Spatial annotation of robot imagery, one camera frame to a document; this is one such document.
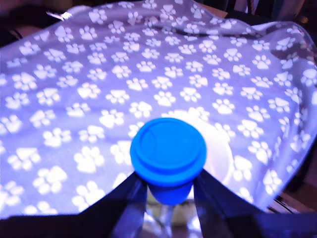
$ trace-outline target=fabric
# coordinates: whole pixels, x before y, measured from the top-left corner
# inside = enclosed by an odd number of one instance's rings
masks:
[[[102,5],[2,48],[0,217],[84,210],[133,172],[131,140],[159,117],[199,127],[209,172],[264,209],[317,133],[315,55],[294,23],[191,0]]]

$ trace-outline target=blue cap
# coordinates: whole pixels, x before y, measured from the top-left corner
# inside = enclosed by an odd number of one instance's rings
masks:
[[[173,118],[146,123],[134,137],[131,161],[136,173],[152,185],[180,186],[203,169],[206,144],[191,125]]]

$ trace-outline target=blue lid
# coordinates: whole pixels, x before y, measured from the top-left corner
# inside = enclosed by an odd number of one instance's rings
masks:
[[[191,125],[173,118],[146,123],[134,137],[131,160],[148,183],[178,186],[193,180],[206,161],[206,144]]]

